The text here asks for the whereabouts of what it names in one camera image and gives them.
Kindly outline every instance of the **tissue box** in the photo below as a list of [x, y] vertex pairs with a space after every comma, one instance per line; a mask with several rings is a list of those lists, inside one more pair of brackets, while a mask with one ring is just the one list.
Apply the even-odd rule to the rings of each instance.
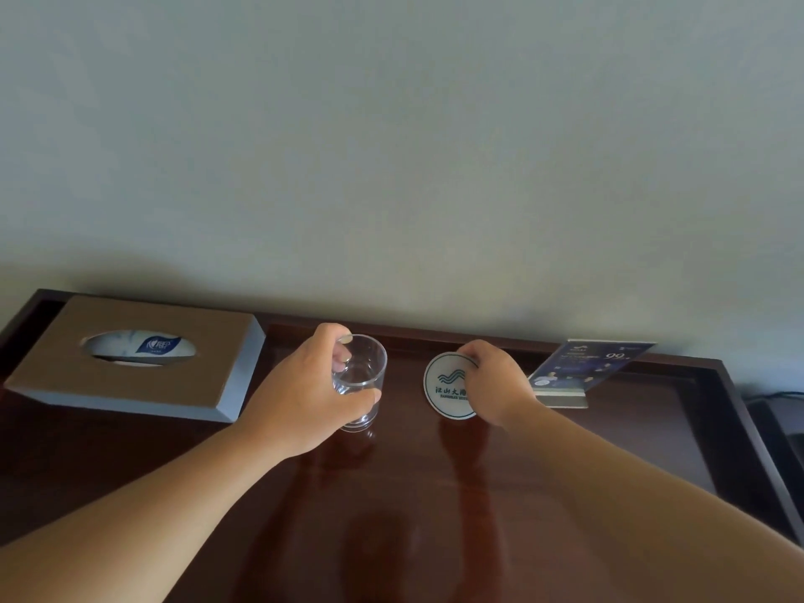
[[232, 423], [264, 341], [252, 314], [74, 296], [5, 387], [49, 405]]

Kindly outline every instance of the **right hand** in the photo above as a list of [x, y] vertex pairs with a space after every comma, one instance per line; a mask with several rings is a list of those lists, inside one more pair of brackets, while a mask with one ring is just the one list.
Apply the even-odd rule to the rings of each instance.
[[541, 404], [528, 377], [514, 359], [486, 341], [472, 341], [457, 350], [477, 362], [477, 370], [466, 373], [469, 404], [492, 425], [505, 426], [506, 415], [519, 405]]

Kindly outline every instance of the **wooden tray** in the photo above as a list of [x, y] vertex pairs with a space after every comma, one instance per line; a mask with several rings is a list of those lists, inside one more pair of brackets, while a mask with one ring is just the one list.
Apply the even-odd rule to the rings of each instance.
[[[0, 335], [10, 374], [71, 294], [39, 290]], [[317, 320], [257, 314], [251, 391]], [[379, 415], [284, 461], [232, 508], [171, 601], [604, 600], [605, 566], [538, 470], [479, 418], [427, 404], [429, 360], [470, 337], [348, 324], [389, 355]], [[527, 372], [557, 347], [489, 338]], [[721, 362], [648, 354], [568, 418], [802, 541], [804, 525]], [[0, 544], [161, 466], [220, 424], [0, 399]]]

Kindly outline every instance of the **left hand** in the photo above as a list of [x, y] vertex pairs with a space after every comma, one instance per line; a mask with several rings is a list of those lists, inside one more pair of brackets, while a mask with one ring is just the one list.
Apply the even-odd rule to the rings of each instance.
[[379, 400], [379, 389], [340, 395], [332, 386], [335, 343], [346, 326], [321, 324], [265, 377], [233, 426], [258, 445], [279, 444], [285, 456], [306, 453]]

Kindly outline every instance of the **forearm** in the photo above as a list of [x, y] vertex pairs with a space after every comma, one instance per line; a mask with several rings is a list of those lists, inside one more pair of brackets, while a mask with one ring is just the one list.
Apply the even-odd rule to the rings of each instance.
[[0, 550], [0, 599], [161, 601], [237, 499], [283, 457], [233, 428]]
[[650, 600], [793, 600], [804, 553], [758, 521], [532, 399], [503, 426], [623, 588]]

